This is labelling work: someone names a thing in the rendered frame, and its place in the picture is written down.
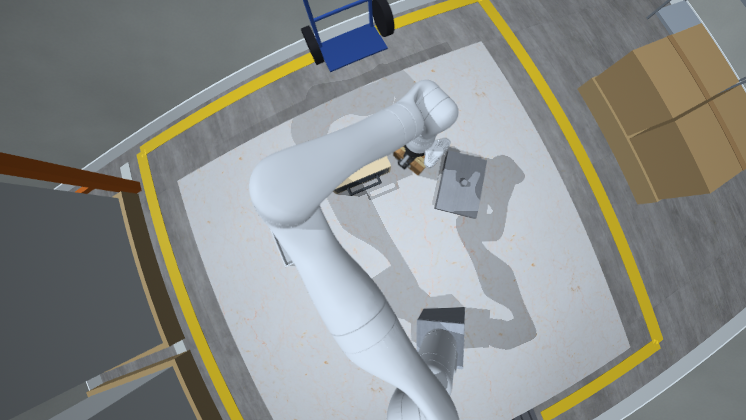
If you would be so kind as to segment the brown cardboard box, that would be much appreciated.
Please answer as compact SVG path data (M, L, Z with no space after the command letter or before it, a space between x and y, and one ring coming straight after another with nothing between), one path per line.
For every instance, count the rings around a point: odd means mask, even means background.
M404 149L404 146L403 146L403 147L402 147L402 148L400 148L399 150L395 151L395 152L393 153L393 156L394 156L395 158L397 158L398 160L399 160L399 159L403 159L403 158L404 158L404 157L403 157L404 153L405 153L405 149ZM424 166L424 158L425 158L425 155L424 155L424 156L421 156L421 157L416 157L416 158L415 158L415 160L414 160L414 161L413 161L413 162L412 162L412 163L410 164L410 166L408 167L408 168L409 168L409 169L410 169L411 171L413 171L413 172L414 172L414 173L415 173L415 174L416 174L417 176L419 176L419 175L420 175L420 173L421 173L421 172L423 171L423 169L425 169L425 166Z

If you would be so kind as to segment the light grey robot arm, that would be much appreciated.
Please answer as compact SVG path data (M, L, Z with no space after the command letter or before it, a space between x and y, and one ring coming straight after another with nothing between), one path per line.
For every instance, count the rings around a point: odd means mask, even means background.
M352 174L404 145L424 153L424 165L432 168L451 144L435 140L435 133L451 127L458 114L435 82L421 80L398 102L357 123L263 158L250 176L256 212L295 264L337 344L357 366L397 387L387 420L459 420L450 397L456 340L433 329L417 352L319 206Z

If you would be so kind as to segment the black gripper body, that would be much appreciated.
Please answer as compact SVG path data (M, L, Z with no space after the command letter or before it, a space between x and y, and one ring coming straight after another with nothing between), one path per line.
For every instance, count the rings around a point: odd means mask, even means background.
M413 156L415 156L415 157L421 157L421 156L424 156L424 155L425 155L424 153L414 153L414 152L412 152L411 150L409 150L409 149L408 149L408 147L407 147L406 145L404 145L404 148L405 148L405 150L406 150L405 156L406 156L406 155L408 155L408 156L409 156L409 158L408 158L408 159L412 159L412 158L413 158Z

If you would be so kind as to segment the grey metal lid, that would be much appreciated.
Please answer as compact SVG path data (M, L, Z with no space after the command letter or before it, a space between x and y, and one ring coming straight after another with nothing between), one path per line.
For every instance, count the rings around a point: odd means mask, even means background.
M435 209L477 218L486 164L487 160L448 150Z

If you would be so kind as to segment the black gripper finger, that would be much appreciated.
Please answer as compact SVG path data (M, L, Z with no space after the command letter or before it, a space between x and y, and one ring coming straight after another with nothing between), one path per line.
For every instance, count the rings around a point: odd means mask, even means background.
M405 153L406 153L406 151L405 151ZM413 161L415 160L415 158L416 158L416 157L413 157L413 159L410 159L410 160L409 160L409 159L408 159L408 158L409 158L409 156L408 156L408 155L406 155L406 156L405 156L405 153L404 153L404 155L403 155L403 157L404 157L404 158L403 158L403 159L399 159L399 160L398 160L398 165L399 165L400 167L402 167L402 168L403 168L404 170L406 169L406 167L408 168L408 167L409 167L408 165L410 165L410 163L412 163L412 162L413 162ZM407 161L407 160L408 160L408 161ZM407 162L406 162L406 161L407 161ZM408 165L407 165L407 164L408 164ZM406 165L407 165L407 166L406 166Z

